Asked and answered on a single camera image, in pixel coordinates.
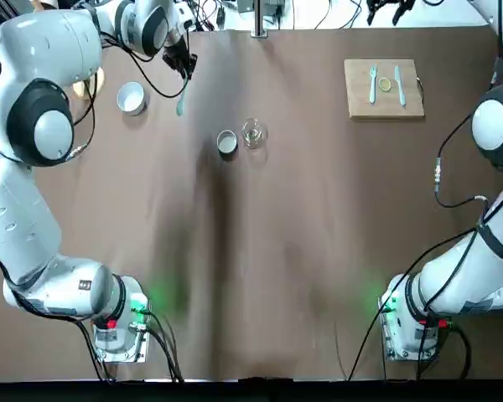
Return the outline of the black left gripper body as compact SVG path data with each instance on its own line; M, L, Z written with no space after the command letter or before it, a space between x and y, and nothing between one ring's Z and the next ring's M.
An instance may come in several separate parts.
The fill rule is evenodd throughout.
M177 43L166 46L163 51L163 61L167 66L175 70L176 64L181 63L186 68L189 60L189 46L185 39L180 39Z

